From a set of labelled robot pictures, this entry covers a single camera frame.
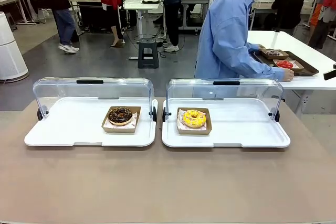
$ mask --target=white air purifier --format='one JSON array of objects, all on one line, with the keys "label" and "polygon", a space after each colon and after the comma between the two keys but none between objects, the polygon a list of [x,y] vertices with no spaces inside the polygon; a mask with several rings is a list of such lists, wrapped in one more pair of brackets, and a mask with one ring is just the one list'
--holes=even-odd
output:
[{"label": "white air purifier", "polygon": [[0,12],[0,82],[19,81],[28,75],[6,15]]}]

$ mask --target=yellow frosted donut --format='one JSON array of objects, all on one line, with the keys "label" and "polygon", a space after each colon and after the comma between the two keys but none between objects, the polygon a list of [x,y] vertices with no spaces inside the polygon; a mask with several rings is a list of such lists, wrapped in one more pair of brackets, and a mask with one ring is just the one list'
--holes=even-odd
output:
[{"label": "yellow frosted donut", "polygon": [[198,110],[188,110],[183,113],[183,124],[191,128],[200,128],[205,124],[205,113]]}]

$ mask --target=black tray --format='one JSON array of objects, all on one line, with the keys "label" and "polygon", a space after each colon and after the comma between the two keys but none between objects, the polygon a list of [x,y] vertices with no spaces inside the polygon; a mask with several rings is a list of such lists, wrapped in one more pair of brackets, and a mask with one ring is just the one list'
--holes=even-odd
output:
[{"label": "black tray", "polygon": [[[313,76],[317,73],[319,73],[320,71],[317,70],[316,68],[314,68],[312,65],[306,63],[304,60],[300,59],[299,57],[297,57],[295,54],[293,54],[292,52],[289,51],[284,51],[286,53],[288,53],[289,58],[291,58],[292,60],[296,60],[298,61],[303,67],[304,69],[299,72],[299,73],[295,73],[295,76]],[[277,65],[274,64],[273,60],[269,60],[266,59],[262,54],[261,51],[255,51],[252,56],[259,62],[261,63],[265,63],[271,67],[278,67]]]}]

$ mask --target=blue button-up shirt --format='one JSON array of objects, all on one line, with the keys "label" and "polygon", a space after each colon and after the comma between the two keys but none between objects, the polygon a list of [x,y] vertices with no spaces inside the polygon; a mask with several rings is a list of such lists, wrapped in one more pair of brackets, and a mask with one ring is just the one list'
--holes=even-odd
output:
[{"label": "blue button-up shirt", "polygon": [[282,81],[284,70],[254,60],[259,49],[247,42],[248,15],[253,0],[214,0],[199,38],[195,78],[265,78]]}]

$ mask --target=clear plastic lid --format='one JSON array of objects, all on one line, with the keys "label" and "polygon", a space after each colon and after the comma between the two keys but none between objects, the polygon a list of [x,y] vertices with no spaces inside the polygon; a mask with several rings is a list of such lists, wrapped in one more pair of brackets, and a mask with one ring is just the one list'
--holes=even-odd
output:
[{"label": "clear plastic lid", "polygon": [[46,118],[49,109],[60,99],[81,100],[120,98],[148,99],[152,117],[153,84],[145,78],[43,78],[34,83],[40,113]]},{"label": "clear plastic lid", "polygon": [[170,105],[176,101],[257,99],[263,102],[268,115],[276,119],[283,88],[275,80],[265,79],[172,79],[167,85],[165,115],[171,115]]}]

